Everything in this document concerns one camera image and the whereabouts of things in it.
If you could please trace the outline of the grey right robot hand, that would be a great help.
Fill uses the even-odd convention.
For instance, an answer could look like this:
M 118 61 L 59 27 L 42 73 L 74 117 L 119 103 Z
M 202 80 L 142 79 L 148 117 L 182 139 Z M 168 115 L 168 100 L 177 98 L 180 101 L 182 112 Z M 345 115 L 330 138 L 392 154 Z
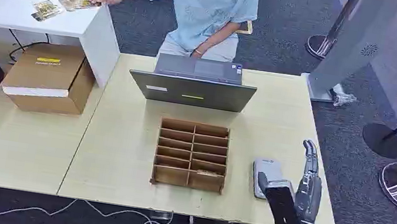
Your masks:
M 270 179 L 257 172 L 257 185 L 267 200 L 275 224 L 314 224 L 322 195 L 318 152 L 312 140 L 303 141 L 305 166 L 297 190 L 285 179 Z

